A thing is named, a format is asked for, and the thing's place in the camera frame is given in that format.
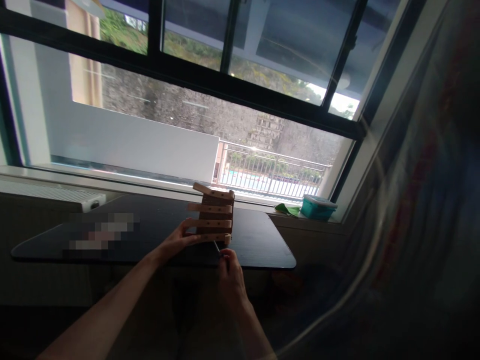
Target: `glass pane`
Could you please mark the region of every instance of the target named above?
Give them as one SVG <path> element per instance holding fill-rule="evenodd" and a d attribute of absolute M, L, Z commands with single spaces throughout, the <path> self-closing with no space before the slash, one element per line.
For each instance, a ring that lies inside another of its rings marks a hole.
<path fill-rule="evenodd" d="M 322 103 L 354 1 L 242 1 L 230 74 Z"/>
<path fill-rule="evenodd" d="M 353 119 L 399 3 L 400 0 L 368 1 L 355 48 L 348 56 L 331 101 L 330 113 Z"/>
<path fill-rule="evenodd" d="M 230 0 L 167 0 L 163 51 L 220 70 Z"/>
<path fill-rule="evenodd" d="M 322 193 L 342 143 L 351 141 L 43 45 L 22 45 L 36 56 L 16 62 L 24 53 L 12 48 L 9 74 L 16 74 L 17 118 L 27 132 L 20 140 L 37 155 L 43 141 L 49 166 L 126 181 L 189 187 L 201 181 L 253 201 L 299 204 L 304 194 Z M 27 76 L 34 69 L 37 82 Z"/>
<path fill-rule="evenodd" d="M 24 15 L 147 54 L 149 0 L 7 0 Z"/>

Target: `wooden puzzle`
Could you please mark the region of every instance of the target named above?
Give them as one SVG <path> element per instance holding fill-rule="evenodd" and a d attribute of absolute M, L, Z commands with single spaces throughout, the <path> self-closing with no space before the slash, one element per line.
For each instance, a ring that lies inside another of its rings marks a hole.
<path fill-rule="evenodd" d="M 201 204 L 189 203 L 187 210 L 198 211 L 198 220 L 189 219 L 191 227 L 196 227 L 196 233 L 201 234 L 205 241 L 223 241 L 225 245 L 232 240 L 234 219 L 235 193 L 230 190 L 212 190 L 199 183 L 193 184 L 193 189 L 201 192 Z"/>

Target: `container lid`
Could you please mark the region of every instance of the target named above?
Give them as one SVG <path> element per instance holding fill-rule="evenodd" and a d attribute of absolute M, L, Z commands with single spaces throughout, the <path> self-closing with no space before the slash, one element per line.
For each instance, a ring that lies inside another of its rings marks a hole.
<path fill-rule="evenodd" d="M 336 209 L 336 208 L 339 207 L 336 203 L 333 203 L 333 202 L 327 200 L 324 197 L 304 194 L 303 198 L 307 199 L 311 203 L 317 204 L 318 206 L 322 206 L 322 207 L 326 207 L 326 208 L 333 208 L 333 209 Z"/>

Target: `hand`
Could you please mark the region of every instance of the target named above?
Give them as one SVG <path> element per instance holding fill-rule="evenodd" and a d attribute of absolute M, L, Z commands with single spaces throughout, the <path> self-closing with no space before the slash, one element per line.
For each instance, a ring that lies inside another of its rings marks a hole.
<path fill-rule="evenodd" d="M 187 232 L 188 228 L 189 226 L 186 225 L 186 220 L 182 221 L 181 224 L 151 252 L 153 257 L 157 259 L 161 265 L 177 255 L 185 247 L 202 242 L 201 236 Z"/>
<path fill-rule="evenodd" d="M 226 248 L 222 249 L 220 253 L 223 254 L 223 257 L 218 263 L 219 290 L 234 317 L 238 318 L 245 311 L 253 310 L 245 288 L 244 273 L 235 251 Z"/>

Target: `window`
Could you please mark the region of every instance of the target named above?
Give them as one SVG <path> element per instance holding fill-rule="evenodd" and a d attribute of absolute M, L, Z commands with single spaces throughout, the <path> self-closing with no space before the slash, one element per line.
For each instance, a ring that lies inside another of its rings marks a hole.
<path fill-rule="evenodd" d="M 23 163 L 328 197 L 340 149 L 363 140 L 350 120 L 399 2 L 101 0 L 98 18 L 73 0 L 7 1 Z"/>

